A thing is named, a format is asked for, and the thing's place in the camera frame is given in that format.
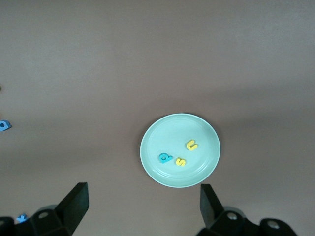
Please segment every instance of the gray surface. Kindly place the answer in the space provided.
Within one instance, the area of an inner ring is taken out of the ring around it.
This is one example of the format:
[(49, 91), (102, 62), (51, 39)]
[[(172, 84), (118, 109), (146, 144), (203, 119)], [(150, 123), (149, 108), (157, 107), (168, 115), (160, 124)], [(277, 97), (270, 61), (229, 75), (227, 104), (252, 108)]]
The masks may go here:
[(157, 118), (217, 130), (213, 185), (254, 223), (314, 234), (315, 2), (0, 2), (0, 215), (32, 215), (87, 181), (76, 236), (193, 236), (199, 185), (152, 180)]

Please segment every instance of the light blue object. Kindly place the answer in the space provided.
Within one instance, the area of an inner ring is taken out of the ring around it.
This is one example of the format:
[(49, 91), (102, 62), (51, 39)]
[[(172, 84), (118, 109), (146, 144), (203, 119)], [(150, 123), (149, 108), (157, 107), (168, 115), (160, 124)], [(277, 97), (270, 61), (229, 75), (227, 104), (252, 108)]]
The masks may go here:
[(0, 120), (0, 131), (5, 131), (11, 127), (11, 124), (7, 120)]
[[(187, 142), (195, 140), (198, 148), (189, 151)], [(150, 126), (143, 136), (140, 158), (146, 172), (155, 181), (174, 188), (190, 187), (206, 179), (215, 169), (220, 157), (220, 141), (213, 127), (191, 114), (165, 116)], [(161, 163), (157, 156), (170, 153), (183, 158), (186, 165)]]
[(20, 215), (18, 218), (16, 218), (17, 221), (19, 221), (19, 223), (23, 223), (24, 221), (27, 221), (28, 218), (26, 216), (26, 214)]
[(167, 153), (161, 153), (159, 155), (159, 160), (161, 161), (161, 163), (166, 163), (172, 159), (173, 159), (173, 157), (169, 156)]

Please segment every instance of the plate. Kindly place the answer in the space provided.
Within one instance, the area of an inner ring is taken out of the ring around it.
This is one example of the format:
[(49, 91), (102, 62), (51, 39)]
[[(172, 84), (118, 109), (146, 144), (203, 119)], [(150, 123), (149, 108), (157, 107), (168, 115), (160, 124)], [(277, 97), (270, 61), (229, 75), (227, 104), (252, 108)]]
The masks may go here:
[(140, 158), (155, 181), (184, 188), (200, 183), (213, 172), (220, 150), (218, 135), (207, 121), (178, 113), (165, 116), (150, 126), (141, 142)]

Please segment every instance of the turquoise plate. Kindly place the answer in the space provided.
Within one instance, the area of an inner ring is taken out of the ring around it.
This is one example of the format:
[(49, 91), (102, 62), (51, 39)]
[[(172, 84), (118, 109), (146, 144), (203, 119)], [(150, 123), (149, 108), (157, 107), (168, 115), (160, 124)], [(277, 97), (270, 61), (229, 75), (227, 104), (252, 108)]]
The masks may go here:
[[(189, 150), (194, 140), (198, 147)], [(173, 158), (162, 163), (160, 155)], [(200, 117), (190, 114), (165, 116), (150, 126), (143, 136), (140, 158), (146, 172), (165, 186), (185, 188), (200, 183), (215, 169), (220, 157), (220, 142), (213, 127)], [(176, 164), (184, 159), (185, 166)]]

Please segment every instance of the round plate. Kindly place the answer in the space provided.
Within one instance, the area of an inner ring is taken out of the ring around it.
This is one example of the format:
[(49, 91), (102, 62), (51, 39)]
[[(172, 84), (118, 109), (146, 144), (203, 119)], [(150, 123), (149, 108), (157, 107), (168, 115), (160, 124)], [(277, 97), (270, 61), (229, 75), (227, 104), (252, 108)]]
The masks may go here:
[[(198, 145), (194, 150), (187, 147), (191, 140)], [(173, 158), (162, 163), (165, 159), (160, 158), (162, 153)], [(140, 157), (144, 169), (155, 181), (184, 188), (200, 183), (213, 172), (220, 157), (220, 142), (213, 127), (202, 118), (172, 114), (159, 119), (147, 130), (141, 142)], [(178, 158), (185, 160), (185, 166), (176, 164)]]

